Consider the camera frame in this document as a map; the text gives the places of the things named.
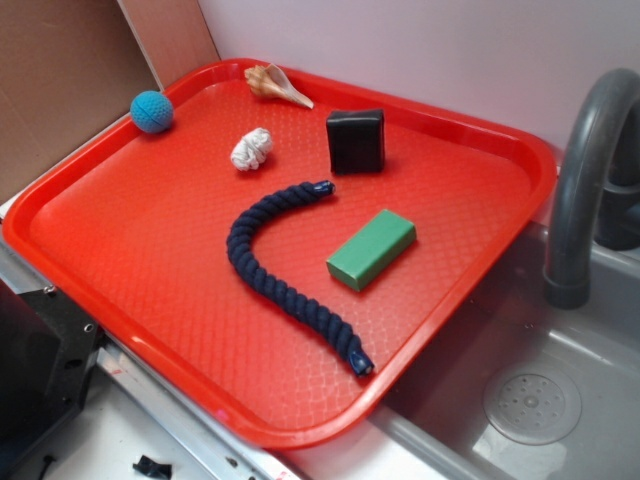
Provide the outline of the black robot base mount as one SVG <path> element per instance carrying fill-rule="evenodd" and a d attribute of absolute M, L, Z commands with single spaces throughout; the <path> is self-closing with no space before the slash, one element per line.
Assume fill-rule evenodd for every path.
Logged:
<path fill-rule="evenodd" d="M 84 408 L 103 331 L 60 290 L 1 285 L 1 476 Z"/>

